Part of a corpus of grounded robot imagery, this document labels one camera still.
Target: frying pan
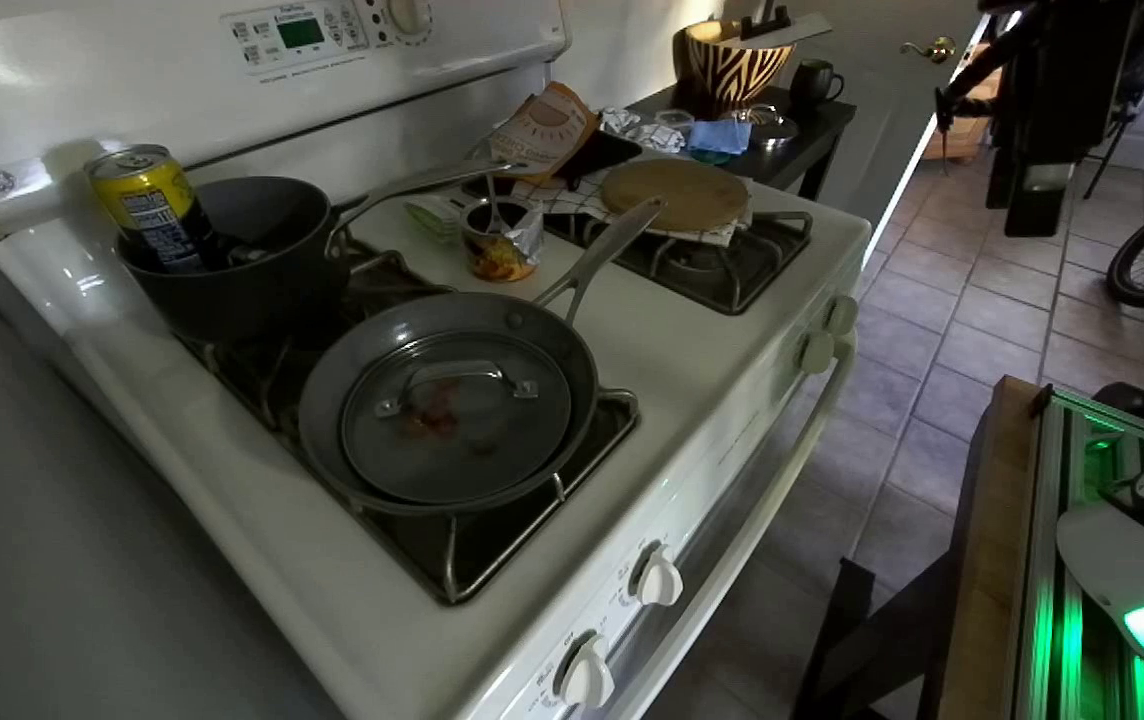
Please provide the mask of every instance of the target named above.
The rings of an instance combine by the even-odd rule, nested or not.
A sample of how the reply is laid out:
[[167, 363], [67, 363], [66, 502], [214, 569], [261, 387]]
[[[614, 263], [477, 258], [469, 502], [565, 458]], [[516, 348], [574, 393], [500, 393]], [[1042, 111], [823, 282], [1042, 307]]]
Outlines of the frying pan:
[[[625, 212], [535, 305], [444, 292], [344, 334], [299, 397], [310, 465], [374, 511], [477, 511], [548, 483], [598, 408], [574, 334], [590, 282], [661, 212]], [[570, 319], [553, 305], [574, 289]]]

